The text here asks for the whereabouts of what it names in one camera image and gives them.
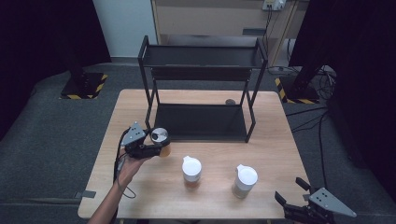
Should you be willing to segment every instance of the wall socket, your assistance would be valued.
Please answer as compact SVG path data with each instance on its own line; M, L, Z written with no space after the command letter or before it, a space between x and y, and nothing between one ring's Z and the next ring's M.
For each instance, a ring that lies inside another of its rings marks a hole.
M282 10L286 5L286 0L264 0L262 4L262 10L269 11L270 8L273 11Z

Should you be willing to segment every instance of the white plastic lid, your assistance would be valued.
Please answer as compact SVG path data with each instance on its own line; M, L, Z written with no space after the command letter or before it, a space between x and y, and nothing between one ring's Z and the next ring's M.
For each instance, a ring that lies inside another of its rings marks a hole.
M257 172L249 166L238 166L238 178L245 185L254 185L258 180Z
M184 158L182 169L186 175L198 175L201 172L202 165L197 159L187 156Z

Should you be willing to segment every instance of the yellow black hazard tape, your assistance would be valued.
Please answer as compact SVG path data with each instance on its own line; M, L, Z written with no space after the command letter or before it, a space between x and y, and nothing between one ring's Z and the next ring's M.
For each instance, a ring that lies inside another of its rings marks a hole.
M105 85L105 81L107 79L107 75L102 75L100 82L96 88L96 92L94 94L85 95L85 94L67 94L61 95L61 99L72 99L72 100L80 100L80 99L95 99L99 92L102 90L103 86Z
M285 93L285 90L283 89L282 83L280 82L279 78L275 79L275 83L277 86L277 90L279 91L279 97L280 100L283 103L289 103L289 104L319 104L319 100L314 100L314 99L289 99L288 96Z

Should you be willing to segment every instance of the human arm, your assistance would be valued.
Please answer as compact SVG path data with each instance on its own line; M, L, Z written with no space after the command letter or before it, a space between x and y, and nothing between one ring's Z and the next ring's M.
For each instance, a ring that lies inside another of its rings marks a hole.
M128 184L132 181L140 166L146 160L149 160L149 158L136 160L130 158L129 156L125 157L124 164L122 165L120 174L118 176L118 181L115 181L113 183L113 186L111 187L107 196L103 199L99 207L93 213L88 223L110 223L111 218L113 218L113 215L117 210L120 199L122 197L122 193L125 191Z

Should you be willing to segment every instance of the black curtain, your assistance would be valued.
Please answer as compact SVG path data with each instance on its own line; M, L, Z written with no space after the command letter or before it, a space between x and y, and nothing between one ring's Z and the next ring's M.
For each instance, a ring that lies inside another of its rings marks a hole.
M323 57L337 74L332 102L340 111L334 119L341 133L350 134L346 145L359 151L396 201L396 2L311 0L290 65L304 65L315 51L312 43L326 32L337 2L330 21L337 29L327 36Z
M92 1L3 0L0 21L2 139L37 81L110 56Z

